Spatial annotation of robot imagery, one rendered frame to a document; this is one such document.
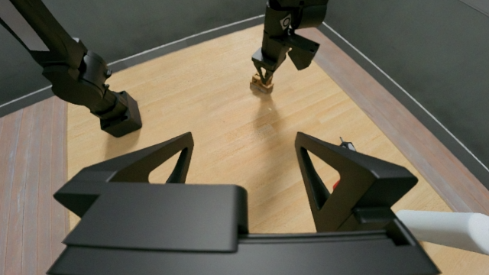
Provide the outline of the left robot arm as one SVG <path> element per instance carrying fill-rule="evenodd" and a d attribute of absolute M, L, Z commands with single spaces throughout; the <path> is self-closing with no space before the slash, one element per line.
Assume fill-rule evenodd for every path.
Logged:
<path fill-rule="evenodd" d="M 279 63 L 287 53 L 298 71 L 309 67 L 320 44 L 295 30 L 320 26 L 328 1 L 268 0 L 264 30 L 275 36 L 288 33 L 281 39 L 269 37 L 266 58 Z M 52 82 L 54 95 L 87 107 L 99 118 L 102 131 L 109 133 L 134 121 L 130 95 L 105 84 L 112 76 L 107 63 L 71 37 L 41 0 L 0 0 L 0 24 L 44 69 L 42 75 Z"/>

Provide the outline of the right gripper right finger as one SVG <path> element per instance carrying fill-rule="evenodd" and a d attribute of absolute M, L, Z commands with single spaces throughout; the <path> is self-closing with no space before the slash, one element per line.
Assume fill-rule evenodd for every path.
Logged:
<path fill-rule="evenodd" d="M 357 209 L 391 208 L 419 179 L 406 167 L 298 131 L 294 141 L 316 232 L 334 231 Z M 330 193 L 308 151 L 339 174 Z"/>

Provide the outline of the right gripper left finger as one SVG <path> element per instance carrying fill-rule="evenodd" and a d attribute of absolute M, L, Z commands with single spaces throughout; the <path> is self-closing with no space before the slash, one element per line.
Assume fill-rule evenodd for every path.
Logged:
<path fill-rule="evenodd" d="M 165 183 L 185 183 L 193 148 L 193 135 L 191 131 L 188 131 L 159 144 L 83 167 L 71 180 L 149 183 L 150 173 L 181 151 L 176 165 Z"/>

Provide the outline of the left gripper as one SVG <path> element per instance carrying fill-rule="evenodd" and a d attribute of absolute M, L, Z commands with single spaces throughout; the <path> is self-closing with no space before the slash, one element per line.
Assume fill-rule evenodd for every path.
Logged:
<path fill-rule="evenodd" d="M 269 78 L 275 73 L 275 71 L 280 67 L 280 65 L 284 62 L 284 60 L 287 58 L 287 55 L 285 54 L 284 57 L 279 61 L 279 63 L 275 63 L 274 61 L 266 58 L 267 44 L 268 44 L 269 37 L 274 39 L 281 39 L 286 37 L 287 33 L 284 35 L 275 36 L 267 33 L 265 30 L 263 31 L 261 47 L 256 52 L 254 52 L 251 56 L 251 61 L 253 62 L 256 70 L 259 73 L 261 82 L 266 83 L 269 80 Z M 264 78 L 261 68 L 265 69 L 266 72 L 269 73 L 266 78 Z"/>

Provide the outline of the white plastic bottle with blue cap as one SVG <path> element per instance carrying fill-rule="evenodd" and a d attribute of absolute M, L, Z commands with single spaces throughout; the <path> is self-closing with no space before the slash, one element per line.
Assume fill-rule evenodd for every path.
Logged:
<path fill-rule="evenodd" d="M 489 217 L 480 213 L 400 210 L 397 217 L 418 241 L 489 256 Z"/>

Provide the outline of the tan shallow wooden tray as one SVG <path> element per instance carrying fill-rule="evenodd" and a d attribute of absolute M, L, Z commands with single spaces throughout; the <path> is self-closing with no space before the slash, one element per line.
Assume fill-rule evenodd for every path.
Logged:
<path fill-rule="evenodd" d="M 268 94 L 268 93 L 269 93 L 269 91 L 270 91 L 270 90 L 272 89 L 272 87 L 274 86 L 274 83 L 272 82 L 272 83 L 271 83 L 271 84 L 270 84 L 268 87 L 266 87 L 266 86 L 263 86 L 263 85 L 261 85 L 261 84 L 260 84 L 260 85 L 258 85 L 258 84 L 256 84 L 256 83 L 254 83 L 254 82 L 250 81 L 250 86 L 253 86 L 254 88 L 259 89 L 260 91 L 262 91 L 262 92 L 264 92 L 264 93 Z"/>

